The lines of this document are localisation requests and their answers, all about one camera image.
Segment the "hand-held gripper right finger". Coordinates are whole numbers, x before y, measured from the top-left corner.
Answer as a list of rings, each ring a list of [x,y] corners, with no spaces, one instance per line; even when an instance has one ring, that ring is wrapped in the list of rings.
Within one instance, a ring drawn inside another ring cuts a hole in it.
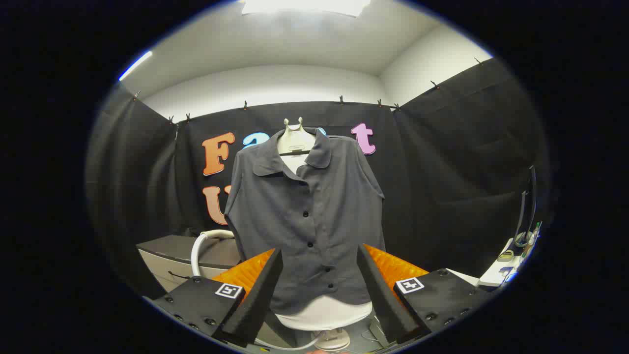
[[[367,244],[358,246],[356,260],[387,341],[403,344],[443,331],[493,298],[451,270],[428,272]]]

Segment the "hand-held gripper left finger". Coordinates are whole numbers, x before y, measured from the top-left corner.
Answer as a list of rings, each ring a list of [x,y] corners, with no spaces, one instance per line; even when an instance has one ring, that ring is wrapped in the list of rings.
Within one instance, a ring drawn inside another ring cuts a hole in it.
[[[270,249],[213,279],[192,276],[151,307],[204,339],[245,348],[256,340],[282,271],[282,251]]]

